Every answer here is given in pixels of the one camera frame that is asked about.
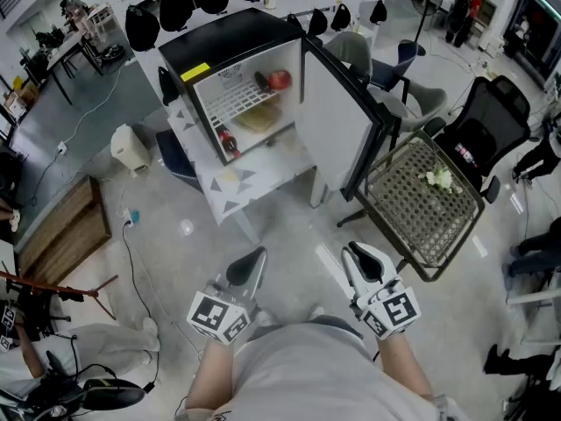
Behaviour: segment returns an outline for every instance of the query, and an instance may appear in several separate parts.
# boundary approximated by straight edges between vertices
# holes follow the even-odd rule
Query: open fridge door
[[[330,190],[350,201],[394,118],[339,60],[308,39],[303,68],[296,130]]]

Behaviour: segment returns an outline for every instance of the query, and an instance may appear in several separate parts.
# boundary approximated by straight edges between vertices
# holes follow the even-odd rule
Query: chair seat
[[[195,169],[189,162],[185,150],[175,136],[174,130],[166,130],[156,134],[156,143],[161,152],[161,159],[172,175],[178,177],[194,189],[202,191]]]
[[[397,96],[394,96],[389,92],[386,92],[385,90],[374,87],[368,88],[368,92],[370,92],[370,95],[373,96],[376,102],[385,104],[387,110],[392,114],[400,118],[407,118],[407,107]]]
[[[372,60],[372,78],[370,82],[376,86],[385,88],[390,85],[394,79],[394,66],[390,66],[385,62]]]

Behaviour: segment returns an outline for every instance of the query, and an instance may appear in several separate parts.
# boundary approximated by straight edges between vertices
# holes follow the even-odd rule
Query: mesh chair
[[[183,150],[180,141],[175,136],[174,130],[170,129],[156,133],[156,143],[160,149],[161,159],[170,173],[190,185],[193,189],[202,192],[195,169],[191,162],[189,162],[185,150]]]
[[[446,126],[441,118],[435,118],[424,131],[434,136],[444,128],[436,143],[481,192],[483,180],[495,164],[529,139],[528,117],[528,100],[507,77],[499,76],[492,82],[478,77],[456,121]],[[494,176],[481,195],[492,203],[500,185]]]
[[[403,42],[397,47],[398,61],[395,66],[372,60],[370,83],[386,91],[393,89],[413,63],[418,51],[419,46],[416,42]]]

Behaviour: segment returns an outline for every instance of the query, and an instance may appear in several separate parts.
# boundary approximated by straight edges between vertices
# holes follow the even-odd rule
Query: bottle
[[[217,127],[217,134],[224,151],[233,154],[235,158],[242,155],[242,153],[238,150],[238,142],[236,141],[236,138],[230,134],[224,125]]]

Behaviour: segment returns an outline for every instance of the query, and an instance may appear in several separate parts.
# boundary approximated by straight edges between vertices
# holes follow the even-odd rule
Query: mini fridge
[[[264,11],[220,18],[160,52],[224,165],[294,125],[328,187],[350,200],[394,126],[394,116],[318,38]],[[276,71],[288,72],[286,88],[256,80],[257,72],[267,78]],[[224,147],[224,132],[236,140],[236,154]]]

